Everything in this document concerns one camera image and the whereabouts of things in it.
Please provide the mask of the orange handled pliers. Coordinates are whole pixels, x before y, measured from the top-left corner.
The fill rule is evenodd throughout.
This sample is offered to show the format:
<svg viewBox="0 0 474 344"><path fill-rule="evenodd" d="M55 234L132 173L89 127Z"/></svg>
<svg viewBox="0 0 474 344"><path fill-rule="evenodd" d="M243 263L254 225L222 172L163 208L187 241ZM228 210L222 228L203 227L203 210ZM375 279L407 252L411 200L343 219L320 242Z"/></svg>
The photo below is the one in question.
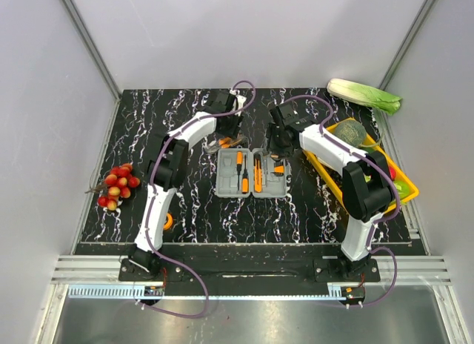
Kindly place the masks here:
<svg viewBox="0 0 474 344"><path fill-rule="evenodd" d="M244 145L247 143L247 137L239 134L236 138L224 137L219 140L214 140L206 145L204 145L204 150L208 154L217 153L221 149L227 148L236 148L239 145Z"/></svg>

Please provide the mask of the grey plastic tool case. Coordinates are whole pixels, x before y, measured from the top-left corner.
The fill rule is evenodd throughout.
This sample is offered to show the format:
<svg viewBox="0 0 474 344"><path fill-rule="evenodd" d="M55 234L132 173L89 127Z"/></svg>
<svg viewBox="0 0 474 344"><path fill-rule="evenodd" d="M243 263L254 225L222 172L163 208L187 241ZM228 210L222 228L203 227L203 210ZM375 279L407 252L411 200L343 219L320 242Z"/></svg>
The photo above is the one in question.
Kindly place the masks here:
<svg viewBox="0 0 474 344"><path fill-rule="evenodd" d="M236 171L236 155L241 151L244 155L240 176ZM254 191L254 155L258 153L262 158L268 155L269 177L267 187L263 186L262 192ZM284 165L285 172L283 176L276 176L273 171L277 165ZM249 192L241 192L241 180L244 169L247 169L249 175ZM284 159L275 160L263 148L250 150L248 148L221 149L218 152L218 161L216 168L216 196L220 198L248 198L254 196L259 199L280 199L287 195L290 181L290 167Z"/></svg>

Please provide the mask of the short orange screwdriver handle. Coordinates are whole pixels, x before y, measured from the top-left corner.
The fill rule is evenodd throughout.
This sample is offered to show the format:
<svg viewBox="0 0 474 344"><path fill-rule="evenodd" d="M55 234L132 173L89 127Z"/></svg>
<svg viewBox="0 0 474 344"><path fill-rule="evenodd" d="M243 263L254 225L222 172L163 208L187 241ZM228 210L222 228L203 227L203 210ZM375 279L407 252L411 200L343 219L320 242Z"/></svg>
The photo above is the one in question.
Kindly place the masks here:
<svg viewBox="0 0 474 344"><path fill-rule="evenodd" d="M242 174L241 192L243 194L247 194L249 192L249 175L246 168L244 169L243 174Z"/></svg>

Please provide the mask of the orange tape measure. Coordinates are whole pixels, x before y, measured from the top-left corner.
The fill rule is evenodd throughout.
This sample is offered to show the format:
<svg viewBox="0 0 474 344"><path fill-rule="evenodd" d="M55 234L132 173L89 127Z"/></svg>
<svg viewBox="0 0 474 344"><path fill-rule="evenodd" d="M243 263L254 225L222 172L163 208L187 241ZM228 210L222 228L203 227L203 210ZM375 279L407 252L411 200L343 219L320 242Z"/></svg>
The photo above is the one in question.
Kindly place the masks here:
<svg viewBox="0 0 474 344"><path fill-rule="evenodd" d="M173 226L173 217L170 213L167 213L166 222L164 224L164 230L168 230Z"/></svg>

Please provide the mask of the orange utility knife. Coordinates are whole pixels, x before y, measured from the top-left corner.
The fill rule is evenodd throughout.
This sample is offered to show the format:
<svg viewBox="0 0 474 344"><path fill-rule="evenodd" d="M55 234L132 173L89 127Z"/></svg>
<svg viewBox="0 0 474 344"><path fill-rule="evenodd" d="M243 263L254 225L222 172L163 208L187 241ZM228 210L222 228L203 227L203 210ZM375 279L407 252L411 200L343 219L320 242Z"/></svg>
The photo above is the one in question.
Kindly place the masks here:
<svg viewBox="0 0 474 344"><path fill-rule="evenodd" d="M261 193L263 189L263 173L261 166L261 155L254 155L254 191Z"/></svg>

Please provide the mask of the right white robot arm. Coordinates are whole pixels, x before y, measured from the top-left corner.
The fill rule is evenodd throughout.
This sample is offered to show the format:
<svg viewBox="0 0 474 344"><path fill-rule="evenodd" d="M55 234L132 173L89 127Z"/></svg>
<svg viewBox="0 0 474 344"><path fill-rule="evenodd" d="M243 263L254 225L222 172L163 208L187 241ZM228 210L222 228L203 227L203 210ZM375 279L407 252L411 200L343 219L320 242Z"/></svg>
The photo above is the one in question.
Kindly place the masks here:
<svg viewBox="0 0 474 344"><path fill-rule="evenodd" d="M372 253L375 226L387 220L384 215L392 202L395 212L400 196L390 178L387 157L380 151L367 153L342 141L313 117L300 117L291 103L270 108L273 121L267 127L267 149L278 158L292 156L302 149L313 153L341 177L342 203L349 215L341 244L344 255L337 273L352 282L364 271L362 260Z"/></svg>

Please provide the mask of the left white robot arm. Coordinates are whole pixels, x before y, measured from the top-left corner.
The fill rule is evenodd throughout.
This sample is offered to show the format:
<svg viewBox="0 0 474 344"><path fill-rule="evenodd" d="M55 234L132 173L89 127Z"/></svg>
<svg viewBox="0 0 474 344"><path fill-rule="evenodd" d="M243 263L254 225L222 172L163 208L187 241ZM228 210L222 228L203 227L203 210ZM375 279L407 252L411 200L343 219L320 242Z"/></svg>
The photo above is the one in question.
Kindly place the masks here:
<svg viewBox="0 0 474 344"><path fill-rule="evenodd" d="M246 98L235 89L218 92L181 127L156 137L158 155L147 166L147 201L140 230L128 255L135 272L145 281L158 277L161 264L155 254L163 243L164 225L172 198L187 175L189 151L213 133L236 137Z"/></svg>

